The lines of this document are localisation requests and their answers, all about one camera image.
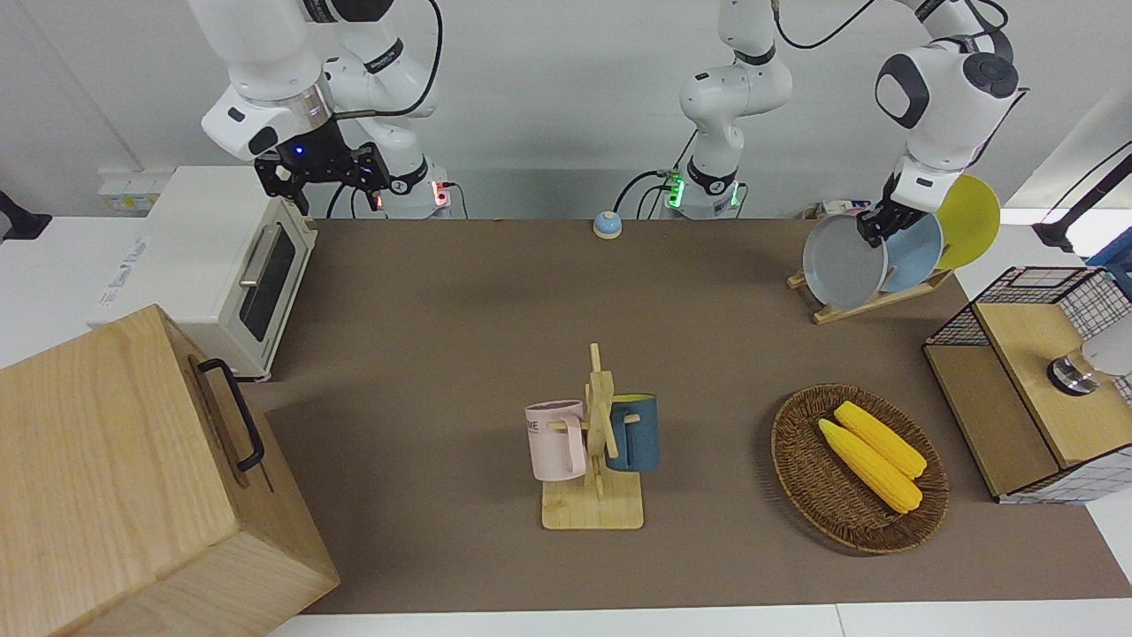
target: pink mug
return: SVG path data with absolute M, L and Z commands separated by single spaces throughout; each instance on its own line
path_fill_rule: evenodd
M 585 475 L 581 401 L 551 401 L 526 408 L 526 440 L 535 480 L 559 482 Z

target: mug rack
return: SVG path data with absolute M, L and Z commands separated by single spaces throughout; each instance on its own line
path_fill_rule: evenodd
M 542 483 L 542 526 L 550 531 L 621 530 L 644 526 L 641 474 L 606 467 L 606 454 L 617 458 L 617 440 L 609 414 L 614 405 L 614 375 L 601 369 L 598 344 L 590 344 L 590 382 L 585 385 L 585 419 L 589 463 L 585 475 L 563 482 Z M 550 423 L 566 429 L 566 423 Z

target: mug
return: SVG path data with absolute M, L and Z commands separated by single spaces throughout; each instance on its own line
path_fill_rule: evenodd
M 526 408 L 526 441 L 535 480 L 559 482 L 585 475 L 581 401 L 551 401 Z
M 617 458 L 606 455 L 606 466 L 615 472 L 648 472 L 660 464 L 660 424 L 657 397 L 624 394 L 614 397 L 609 413 L 617 441 Z

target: oven handle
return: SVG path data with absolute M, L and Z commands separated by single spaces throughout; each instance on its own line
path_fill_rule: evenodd
M 280 242 L 280 235 L 282 234 L 283 225 L 278 223 L 267 225 L 259 231 L 259 239 L 256 241 L 255 249 L 251 250 L 251 258 L 248 259 L 248 266 L 243 268 L 243 274 L 240 275 L 241 287 L 259 286 L 259 283 L 264 279 L 264 274 L 267 272 L 267 264 L 271 262 L 272 252 L 275 251 L 275 244 Z

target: white wall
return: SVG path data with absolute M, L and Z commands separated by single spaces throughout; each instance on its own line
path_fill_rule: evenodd
M 1132 75 L 1127 62 L 1123 74 L 1109 78 L 1108 94 L 1090 110 L 1057 149 L 1010 199 L 1012 207 L 1049 207 L 1098 162 L 1132 140 Z M 1065 198 L 1064 207 L 1081 196 L 1132 152 L 1125 149 L 1103 164 Z M 1101 199 L 1106 208 L 1132 208 L 1132 179 L 1125 180 Z
M 1120 0 L 1003 0 L 1026 85 L 1034 87 L 975 173 L 1009 198 L 1126 74 L 1132 3 Z M 691 132 L 680 83 L 730 61 L 715 35 L 718 0 L 440 0 L 446 49 L 440 109 L 420 130 L 427 149 L 465 181 L 479 215 L 526 215 L 546 182 L 572 192 L 569 210 L 607 207 L 625 174 L 670 165 Z M 25 9 L 34 28 L 6 23 L 0 183 L 31 207 L 96 212 L 94 170 L 231 163 L 199 129 L 226 75 L 183 0 L 0 0 Z M 858 0 L 788 0 L 796 40 L 826 33 Z M 392 18 L 410 51 L 431 53 L 424 0 L 400 0 Z M 19 37 L 9 37 L 8 31 Z M 42 41 L 27 45 L 23 40 Z M 333 34 L 316 27 L 327 54 Z M 925 41 L 907 8 L 878 2 L 816 51 L 780 46 L 795 97 L 743 123 L 740 177 L 747 214 L 789 214 L 821 198 L 875 197 L 902 146 L 902 131 L 873 102 L 884 59 Z M 35 72 L 51 66 L 51 79 Z M 75 98 L 75 95 L 88 97 Z M 120 137 L 122 144 L 117 143 Z M 8 148 L 19 148 L 9 153 Z M 520 205 L 506 196 L 523 191 Z M 311 197 L 316 208 L 324 196 Z

